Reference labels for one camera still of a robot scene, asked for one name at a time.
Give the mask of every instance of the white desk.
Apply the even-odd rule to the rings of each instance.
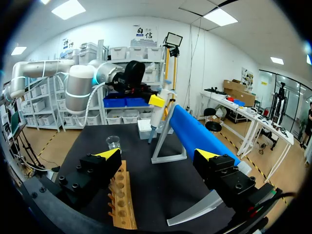
[[[237,131],[235,131],[234,129],[232,129],[230,126],[223,124],[223,126],[227,129],[229,129],[232,133],[234,133],[236,136],[238,136],[239,138],[241,138],[243,140],[242,145],[239,147],[237,155],[241,155],[243,152],[245,152],[249,145],[249,139],[251,137],[252,131],[254,129],[254,125],[256,123],[256,119],[257,119],[257,115],[252,115],[249,114],[247,111],[240,109],[239,106],[237,104],[235,104],[234,102],[228,101],[225,99],[225,95],[220,95],[220,94],[216,94],[216,93],[211,93],[205,90],[202,90],[200,92],[201,95],[201,101],[200,101],[200,106],[197,108],[197,119],[199,117],[199,112],[201,109],[201,103],[202,103],[202,99],[203,98],[210,98],[212,100],[214,100],[215,102],[219,103],[220,105],[229,108],[232,111],[235,111],[237,113],[239,113],[240,115],[244,116],[245,118],[249,119],[251,121],[249,129],[247,131],[246,136],[242,136],[241,134],[239,134]]]
[[[280,130],[277,131],[276,129],[273,128],[273,126],[271,125],[271,122],[272,122],[271,120],[266,121],[265,119],[262,119],[262,120],[258,119],[258,117],[260,116],[259,114],[251,115],[251,114],[247,113],[245,110],[240,109],[237,104],[226,100],[224,95],[219,95],[219,94],[211,93],[211,92],[204,91],[204,90],[200,92],[200,95],[201,95],[201,101],[202,101],[203,97],[210,98],[210,99],[216,101],[217,103],[219,103],[220,105],[227,107],[230,110],[239,113],[240,115],[246,117],[247,119],[249,119],[251,121],[248,132],[247,132],[245,137],[240,135],[238,132],[236,132],[230,126],[223,124],[224,127],[229,129],[231,132],[233,132],[235,135],[237,135],[239,138],[241,138],[243,140],[243,144],[240,146],[240,148],[238,149],[238,152],[237,152],[238,156],[242,154],[241,159],[253,150],[253,148],[256,145],[257,140],[260,136],[262,128],[266,128],[267,130],[271,131],[273,134],[277,135],[278,138],[281,138],[281,139],[283,139],[283,141],[286,142],[287,146],[285,147],[281,156],[278,158],[278,160],[276,161],[276,163],[272,167],[269,175],[267,176],[267,179],[265,180],[265,182],[268,182],[270,177],[275,173],[275,171],[278,169],[278,167],[280,166],[280,164],[282,163],[282,161],[286,157],[290,147],[293,145],[293,135],[290,132],[286,131],[286,134],[288,136],[288,137],[286,137],[284,134],[281,133]],[[200,109],[201,109],[201,106],[199,106],[197,108],[197,118],[199,116]],[[261,126],[261,128],[259,129],[259,133],[258,133],[255,141],[253,142],[253,139],[255,137],[255,134],[256,134],[256,131],[257,131],[259,125]]]
[[[271,120],[270,121],[266,121],[265,119],[263,119],[263,120],[257,119],[257,124],[255,125],[254,131],[253,131],[253,135],[250,138],[250,140],[247,142],[246,149],[245,149],[245,151],[244,151],[244,153],[243,153],[243,155],[241,157],[241,159],[242,159],[244,156],[246,156],[247,154],[249,154],[253,150],[253,148],[256,145],[257,140],[258,140],[258,138],[260,136],[262,128],[266,128],[267,130],[269,130],[273,134],[277,135],[279,139],[283,139],[286,142],[287,146],[284,148],[284,151],[282,152],[282,154],[280,155],[280,157],[278,158],[278,160],[276,161],[276,163],[274,164],[274,166],[270,170],[270,173],[268,174],[267,179],[264,182],[268,182],[269,181],[269,179],[274,174],[274,172],[278,169],[278,167],[281,165],[281,163],[284,160],[284,158],[286,157],[289,149],[293,145],[293,135],[290,132],[286,131],[286,134],[288,136],[288,137],[286,137],[284,134],[282,134],[282,132],[280,130],[277,131],[275,128],[273,128],[271,123],[272,123]],[[259,133],[258,133],[254,143],[252,143],[252,139],[254,138],[255,132],[258,129],[259,125],[261,125],[261,128],[259,129]]]

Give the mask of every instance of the blue storage bin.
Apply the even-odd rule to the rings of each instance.
[[[149,106],[149,104],[146,103],[144,99],[141,97],[126,98],[126,105],[127,106]]]
[[[122,95],[109,94],[104,99],[104,107],[124,107],[126,106],[126,99]]]

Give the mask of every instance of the table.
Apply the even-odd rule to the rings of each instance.
[[[271,125],[271,123],[272,123],[271,120],[269,121],[269,123],[266,123],[265,119],[262,119],[262,120],[258,119],[258,117],[260,116],[259,114],[252,115],[250,113],[247,113],[247,111],[245,111],[244,109],[239,109],[237,104],[226,100],[225,95],[219,95],[219,94],[211,93],[211,92],[204,91],[204,90],[200,92],[200,95],[201,95],[201,98],[208,97],[208,98],[216,101],[217,103],[221,104],[222,106],[225,106],[225,107],[229,108],[230,110],[236,111],[240,115],[251,120],[251,124],[249,126],[248,132],[247,132],[245,137],[240,135],[238,132],[236,132],[234,129],[227,126],[226,124],[223,124],[224,127],[229,129],[231,132],[233,132],[235,135],[237,135],[239,138],[241,138],[243,140],[243,143],[237,152],[238,156],[242,155],[241,159],[243,157],[245,157],[247,154],[249,154],[253,150],[254,146],[256,145],[257,140],[258,140],[260,133],[261,133],[261,129],[259,130],[257,137],[256,137],[254,142],[253,142],[253,139],[256,135],[256,131],[257,131],[259,125],[261,126],[261,128],[266,128],[267,130],[269,130],[273,134],[277,135],[278,138],[281,138],[282,140],[284,140],[286,142],[287,146],[285,147],[284,151],[282,152],[282,154],[280,155],[280,157],[278,158],[278,160],[276,161],[276,163],[274,164],[274,166],[270,170],[270,172],[267,176],[267,179],[265,180],[265,182],[268,182],[269,179],[271,178],[271,176],[278,169],[278,167],[280,166],[282,161],[285,159],[290,147],[293,145],[293,135],[290,132],[286,131],[286,134],[288,136],[288,137],[286,137],[284,134],[281,133],[280,130],[277,131],[275,128],[273,128],[273,126]],[[199,115],[199,111],[200,111],[200,107],[197,108],[197,117]]]
[[[130,173],[131,195],[136,224],[141,231],[189,231],[192,233],[215,233],[224,228],[234,215],[234,210],[224,203],[213,211],[188,222],[168,226],[166,219],[174,217],[205,197],[209,190],[193,167],[191,160],[152,164],[151,158],[158,138],[150,145],[140,140],[136,124],[86,126],[63,162],[58,176],[76,169],[79,159],[86,153],[108,150],[105,142],[111,135],[118,135],[122,159],[127,160]],[[160,156],[181,153],[181,143],[175,134],[167,136]],[[109,190],[100,190],[81,213],[98,221],[113,224],[107,215],[111,208],[107,202]]]
[[[247,131],[246,136],[242,136],[241,134],[239,134],[237,131],[235,131],[233,128],[231,128],[230,126],[226,125],[225,123],[223,124],[224,127],[226,127],[227,129],[229,129],[232,133],[234,133],[236,136],[238,136],[239,138],[241,138],[243,140],[243,143],[241,144],[241,146],[238,149],[237,155],[241,155],[242,153],[244,153],[246,151],[246,147],[247,147],[247,142],[249,140],[249,138],[251,137],[254,125],[257,121],[257,114],[256,115],[252,115],[250,113],[248,113],[246,110],[240,109],[239,106],[231,101],[228,101],[225,99],[225,95],[220,95],[220,94],[216,94],[216,93],[212,93],[212,92],[208,92],[205,90],[202,90],[200,92],[200,96],[201,96],[201,101],[200,101],[200,105],[202,102],[202,99],[204,97],[212,99],[213,101],[219,103],[220,105],[229,108],[232,111],[237,112],[238,114],[244,116],[245,118],[249,119],[251,121],[249,129]],[[197,107],[197,119],[199,119],[199,111],[200,111],[201,107],[198,106]]]
[[[241,159],[246,156],[248,153],[250,153],[254,146],[256,145],[257,143],[257,140],[260,136],[260,133],[261,133],[261,129],[262,128],[266,128],[267,130],[269,130],[270,132],[272,132],[273,134],[277,135],[278,138],[282,139],[283,141],[286,142],[286,147],[284,149],[284,151],[282,152],[282,154],[280,155],[280,157],[278,158],[278,160],[276,161],[276,163],[274,164],[274,166],[272,167],[272,169],[270,170],[268,176],[267,176],[267,179],[264,181],[264,182],[268,182],[269,179],[271,178],[271,176],[274,174],[274,172],[278,169],[278,167],[281,165],[282,161],[285,159],[289,149],[291,148],[291,146],[293,145],[293,135],[286,131],[286,134],[288,137],[286,137],[284,134],[282,134],[282,132],[280,130],[276,130],[275,128],[273,128],[273,126],[271,125],[272,123],[272,120],[270,121],[266,121],[265,119],[263,120],[260,120],[258,119],[257,120],[257,124],[253,130],[253,134],[252,136],[250,137],[249,141],[247,142],[247,145],[246,145],[246,150],[244,151]],[[258,129],[258,126],[261,125],[261,128],[259,129],[259,132],[257,134],[257,137],[256,139],[254,140],[254,142],[252,142],[252,139],[254,138],[255,134],[256,134],[256,130]]]

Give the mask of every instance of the ceiling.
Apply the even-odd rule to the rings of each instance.
[[[47,5],[37,1],[29,12],[27,23],[16,33],[8,46],[27,46],[20,56],[8,56],[10,64],[25,59],[38,45],[71,28],[97,20],[149,16],[176,20],[199,26],[199,15],[205,15],[224,0],[79,0],[83,14],[62,20],[51,10],[67,0],[51,0]],[[222,6],[238,23],[218,27],[202,18],[201,28],[234,44],[260,65],[276,67],[312,80],[312,68],[306,63],[302,41],[286,17],[271,0],[238,0]],[[284,66],[272,63],[270,57],[284,60]]]

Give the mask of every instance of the cardboard box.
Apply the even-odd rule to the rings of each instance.
[[[244,84],[238,84],[236,82],[229,81],[226,79],[223,81],[223,87],[224,87],[224,89],[233,89],[233,90],[237,90],[237,91],[244,91],[246,88],[246,86]]]
[[[209,116],[209,120],[213,121],[213,122],[220,123],[221,119],[219,117],[217,117],[217,116]]]
[[[255,96],[247,92],[237,91],[233,89],[224,89],[224,92],[234,99],[238,99],[245,103],[245,106],[254,106]]]

